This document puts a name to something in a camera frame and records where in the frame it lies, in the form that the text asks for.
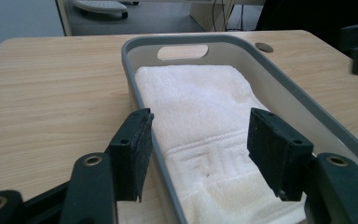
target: light gray floor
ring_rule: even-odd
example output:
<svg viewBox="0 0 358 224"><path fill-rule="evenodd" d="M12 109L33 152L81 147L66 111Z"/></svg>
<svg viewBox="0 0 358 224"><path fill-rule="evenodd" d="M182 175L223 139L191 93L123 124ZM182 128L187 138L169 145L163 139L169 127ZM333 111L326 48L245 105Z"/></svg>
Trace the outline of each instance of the light gray floor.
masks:
<svg viewBox="0 0 358 224"><path fill-rule="evenodd" d="M197 33L203 29L191 18L189 3L141 2L138 6L125 3L129 17L121 14L81 13L69 5L69 22L73 35L132 35ZM243 30L253 30L262 7L245 6ZM241 6L235 6L228 21L228 29L241 28Z"/></svg>

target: table surface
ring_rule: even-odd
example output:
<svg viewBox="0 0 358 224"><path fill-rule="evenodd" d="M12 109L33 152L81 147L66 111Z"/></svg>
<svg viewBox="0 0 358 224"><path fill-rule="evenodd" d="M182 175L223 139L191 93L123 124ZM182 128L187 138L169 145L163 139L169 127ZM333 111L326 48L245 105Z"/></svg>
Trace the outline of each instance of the table surface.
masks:
<svg viewBox="0 0 358 224"><path fill-rule="evenodd" d="M351 59L304 31L229 34L271 45L265 55L358 138ZM67 181L79 157L106 149L131 112L121 47L136 36L18 38L0 46L0 190L28 200ZM121 223L165 222L150 176L142 203L118 206Z"/></svg>

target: folded towel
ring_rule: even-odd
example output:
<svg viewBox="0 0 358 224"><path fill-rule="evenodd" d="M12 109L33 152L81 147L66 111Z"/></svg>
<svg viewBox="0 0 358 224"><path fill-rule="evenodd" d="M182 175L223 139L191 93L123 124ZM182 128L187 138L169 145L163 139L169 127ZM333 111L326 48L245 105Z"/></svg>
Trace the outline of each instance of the folded towel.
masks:
<svg viewBox="0 0 358 224"><path fill-rule="evenodd" d="M188 223L297 223L304 202L275 197L246 147L251 107L266 109L226 65L141 67L135 80Z"/></svg>

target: tray handle hole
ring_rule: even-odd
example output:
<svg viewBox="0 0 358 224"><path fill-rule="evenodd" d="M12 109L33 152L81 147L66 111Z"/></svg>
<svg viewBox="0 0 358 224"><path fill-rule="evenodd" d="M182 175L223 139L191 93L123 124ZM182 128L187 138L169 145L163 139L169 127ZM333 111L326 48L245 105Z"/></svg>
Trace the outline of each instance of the tray handle hole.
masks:
<svg viewBox="0 0 358 224"><path fill-rule="evenodd" d="M162 47L158 58L164 60L199 59L208 53L207 45L180 45Z"/></svg>

